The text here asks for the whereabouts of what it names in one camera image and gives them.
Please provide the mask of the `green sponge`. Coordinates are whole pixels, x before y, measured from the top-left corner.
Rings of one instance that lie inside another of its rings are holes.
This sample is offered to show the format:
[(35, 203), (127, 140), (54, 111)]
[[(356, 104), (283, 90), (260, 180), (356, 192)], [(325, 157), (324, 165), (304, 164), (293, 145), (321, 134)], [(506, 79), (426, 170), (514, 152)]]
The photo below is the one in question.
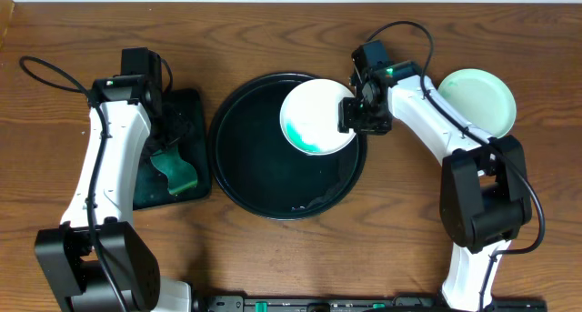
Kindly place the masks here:
[(180, 156), (178, 146), (173, 146), (165, 151), (157, 151), (150, 156), (150, 161), (158, 171), (166, 176), (167, 190), (170, 195), (177, 196), (198, 185), (196, 169)]

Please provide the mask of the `white plate with green stain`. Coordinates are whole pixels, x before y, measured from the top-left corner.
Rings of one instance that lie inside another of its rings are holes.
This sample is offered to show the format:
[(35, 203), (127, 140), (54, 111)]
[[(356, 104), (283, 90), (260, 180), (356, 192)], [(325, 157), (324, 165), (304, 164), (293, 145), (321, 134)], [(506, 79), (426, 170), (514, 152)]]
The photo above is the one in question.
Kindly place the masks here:
[(354, 98), (344, 85), (329, 79), (308, 80), (286, 96), (279, 124), (286, 140), (309, 156), (331, 155), (356, 137), (353, 130), (338, 130), (339, 103)]

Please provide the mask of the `light green stained plate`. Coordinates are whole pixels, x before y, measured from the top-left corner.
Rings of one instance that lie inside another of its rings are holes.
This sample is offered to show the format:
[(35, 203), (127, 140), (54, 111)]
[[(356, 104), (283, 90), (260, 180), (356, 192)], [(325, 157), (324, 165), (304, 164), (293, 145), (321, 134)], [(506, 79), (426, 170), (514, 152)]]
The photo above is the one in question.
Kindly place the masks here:
[(509, 87), (497, 76), (475, 68), (448, 75), (438, 93), (462, 116), (494, 137), (507, 135), (517, 118)]

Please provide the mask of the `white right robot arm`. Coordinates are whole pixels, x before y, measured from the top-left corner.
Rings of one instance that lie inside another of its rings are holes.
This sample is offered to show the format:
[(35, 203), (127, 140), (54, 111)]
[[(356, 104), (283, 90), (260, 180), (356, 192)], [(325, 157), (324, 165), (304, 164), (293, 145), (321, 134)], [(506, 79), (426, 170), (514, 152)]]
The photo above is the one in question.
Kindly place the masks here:
[(397, 119), (441, 165), (439, 214), (453, 242), (440, 295), (459, 311), (492, 307), (497, 262), (532, 218), (523, 147), (513, 136), (495, 138), (460, 115), (427, 77), (386, 67), (355, 72), (353, 98), (339, 106), (339, 127), (384, 135)]

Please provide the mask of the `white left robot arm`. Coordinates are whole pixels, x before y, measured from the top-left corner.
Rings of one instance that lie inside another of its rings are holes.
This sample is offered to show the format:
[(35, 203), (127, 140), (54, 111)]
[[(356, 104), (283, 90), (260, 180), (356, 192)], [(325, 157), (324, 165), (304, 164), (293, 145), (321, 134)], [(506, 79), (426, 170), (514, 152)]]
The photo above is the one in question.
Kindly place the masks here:
[(193, 290), (162, 277), (136, 233), (133, 199), (151, 122), (140, 103), (105, 102), (91, 131), (74, 197), (57, 228), (38, 232), (35, 255), (63, 311), (190, 311)]

